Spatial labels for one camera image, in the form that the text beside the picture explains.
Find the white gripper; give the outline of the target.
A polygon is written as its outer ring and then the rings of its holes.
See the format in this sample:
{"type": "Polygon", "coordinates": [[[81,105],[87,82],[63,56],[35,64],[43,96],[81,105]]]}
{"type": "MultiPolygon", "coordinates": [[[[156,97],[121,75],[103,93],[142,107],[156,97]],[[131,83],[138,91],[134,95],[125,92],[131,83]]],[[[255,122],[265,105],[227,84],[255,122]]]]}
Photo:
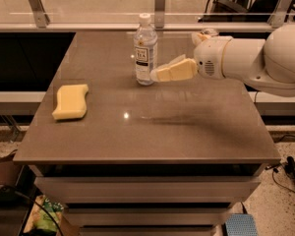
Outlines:
{"type": "Polygon", "coordinates": [[[177,63],[153,69],[150,72],[150,78],[154,82],[190,80],[198,73],[198,70],[204,78],[224,79],[222,73],[223,56],[225,47],[232,40],[232,37],[210,36],[200,32],[193,32],[191,37],[193,44],[196,45],[194,49],[195,60],[186,58],[177,63]]]}

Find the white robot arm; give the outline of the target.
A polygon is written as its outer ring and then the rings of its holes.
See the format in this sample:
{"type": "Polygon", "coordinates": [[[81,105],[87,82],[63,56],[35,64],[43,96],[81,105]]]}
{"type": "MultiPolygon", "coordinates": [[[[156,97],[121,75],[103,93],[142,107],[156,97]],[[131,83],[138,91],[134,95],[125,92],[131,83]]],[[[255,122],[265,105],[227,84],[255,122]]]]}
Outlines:
{"type": "Polygon", "coordinates": [[[194,56],[176,57],[150,72],[155,82],[235,79],[257,90],[295,96],[295,25],[275,29],[266,39],[194,32],[194,56]]]}

